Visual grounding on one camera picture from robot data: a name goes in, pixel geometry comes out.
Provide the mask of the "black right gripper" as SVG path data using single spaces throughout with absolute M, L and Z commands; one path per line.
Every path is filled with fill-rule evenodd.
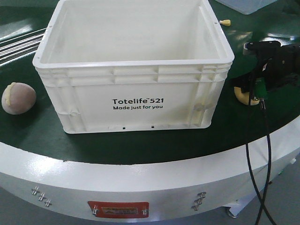
M 247 42 L 244 52 L 256 56 L 256 67 L 245 74 L 244 91 L 250 91 L 255 78 L 263 78 L 266 90 L 271 91 L 296 83 L 300 75 L 300 44 L 281 45 L 279 41 Z

